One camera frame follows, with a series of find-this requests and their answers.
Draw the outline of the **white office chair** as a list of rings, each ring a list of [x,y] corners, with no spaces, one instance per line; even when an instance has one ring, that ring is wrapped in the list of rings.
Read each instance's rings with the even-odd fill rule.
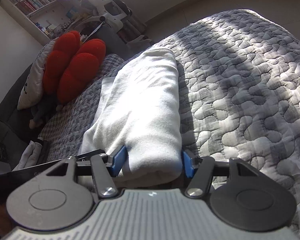
[[[76,0],[80,13],[78,23],[71,30],[106,25],[127,44],[131,50],[144,50],[152,40],[145,35],[146,25],[133,15],[121,0]]]

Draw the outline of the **red flower-shaped cushion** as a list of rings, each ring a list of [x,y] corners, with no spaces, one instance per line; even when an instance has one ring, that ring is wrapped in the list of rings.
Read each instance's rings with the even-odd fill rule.
[[[45,95],[53,95],[59,105],[78,97],[93,80],[106,56],[106,43],[94,38],[82,42],[79,32],[57,38],[49,53],[43,75]]]

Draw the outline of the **white printed pillow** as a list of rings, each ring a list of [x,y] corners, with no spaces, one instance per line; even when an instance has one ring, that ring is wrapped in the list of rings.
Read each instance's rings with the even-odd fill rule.
[[[56,38],[43,46],[34,60],[25,84],[21,90],[17,110],[27,109],[36,105],[43,95],[43,75],[48,55],[53,50]]]

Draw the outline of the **cream Winnie the Pooh sweatshirt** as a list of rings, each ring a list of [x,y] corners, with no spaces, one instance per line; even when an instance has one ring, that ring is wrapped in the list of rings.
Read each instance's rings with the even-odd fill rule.
[[[118,187],[150,187],[180,176],[178,77],[173,51],[157,47],[102,81],[94,122],[84,133],[80,150],[110,154],[125,146],[128,158],[114,179]]]

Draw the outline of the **grey quilted bed cover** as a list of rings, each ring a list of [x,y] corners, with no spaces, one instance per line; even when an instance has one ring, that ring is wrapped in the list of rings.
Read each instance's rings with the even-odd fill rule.
[[[289,190],[300,237],[300,41],[253,11],[230,10],[160,45],[177,58],[183,145],[241,157]]]

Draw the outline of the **white and black garment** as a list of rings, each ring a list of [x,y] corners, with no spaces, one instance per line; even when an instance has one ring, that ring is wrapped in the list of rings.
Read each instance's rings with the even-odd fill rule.
[[[49,148],[49,142],[42,140],[42,138],[37,138],[34,141],[30,141],[29,145],[25,148],[21,155],[19,163],[13,169],[13,171],[22,170],[24,168],[36,166],[41,163],[40,157],[45,156],[46,150]]]

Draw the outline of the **white bookshelf with books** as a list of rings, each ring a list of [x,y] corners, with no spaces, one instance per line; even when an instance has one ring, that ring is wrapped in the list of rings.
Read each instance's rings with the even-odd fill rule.
[[[77,0],[0,0],[0,6],[41,45],[74,29]]]

